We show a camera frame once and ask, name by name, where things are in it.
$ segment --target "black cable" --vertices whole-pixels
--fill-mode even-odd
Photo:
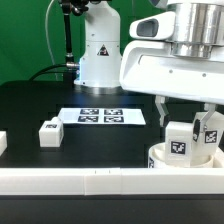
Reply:
[[[47,72],[49,70],[52,70],[52,69],[55,69],[55,68],[64,68],[64,67],[66,67],[66,64],[57,64],[57,65],[52,65],[52,66],[49,66],[47,68],[44,68],[44,69],[40,70],[39,72],[37,72],[36,74],[34,74],[29,79],[29,81],[33,81],[35,78],[37,78],[38,76],[44,74],[45,72]]]

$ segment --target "warning label sticker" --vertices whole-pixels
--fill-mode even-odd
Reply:
[[[97,54],[98,56],[109,56],[108,50],[105,47],[105,45],[103,45],[100,49],[100,51]]]

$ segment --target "white block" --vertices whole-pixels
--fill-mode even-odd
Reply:
[[[60,147],[63,137],[63,123],[59,118],[45,121],[39,130],[40,147]]]
[[[166,127],[165,163],[171,166],[190,167],[193,124],[169,122]]]
[[[6,132],[0,131],[0,156],[7,148],[7,138],[6,138]]]
[[[201,120],[206,112],[196,113],[195,119]],[[192,156],[214,155],[219,146],[224,129],[224,116],[215,112],[206,122],[207,130],[200,133],[198,141],[193,141]]]

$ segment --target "black and white pattern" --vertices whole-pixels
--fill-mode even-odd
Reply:
[[[105,123],[124,123],[124,118],[119,116],[105,116]]]
[[[78,122],[83,123],[97,123],[99,120],[98,116],[79,116]]]
[[[154,160],[149,157],[149,168],[154,168]]]
[[[99,114],[99,109],[81,109],[80,114],[82,114],[82,115],[97,115],[97,114]]]
[[[121,110],[121,109],[107,109],[107,110],[104,110],[104,115],[113,115],[113,116],[123,115],[123,110]]]
[[[217,142],[217,137],[218,137],[218,132],[217,131],[206,131],[205,132],[205,143],[216,143]]]
[[[184,142],[171,142],[171,153],[173,154],[186,154],[186,143]]]
[[[46,128],[57,128],[56,124],[48,124]]]

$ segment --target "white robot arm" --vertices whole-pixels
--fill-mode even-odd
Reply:
[[[156,95],[161,125],[167,126],[164,151],[153,155],[171,167],[191,167],[215,157],[224,129],[224,116],[216,112],[224,105],[224,2],[151,3],[167,3],[167,12],[131,25],[138,40],[125,49],[120,82],[123,89]],[[168,97],[204,102],[207,112],[191,124],[169,122]]]

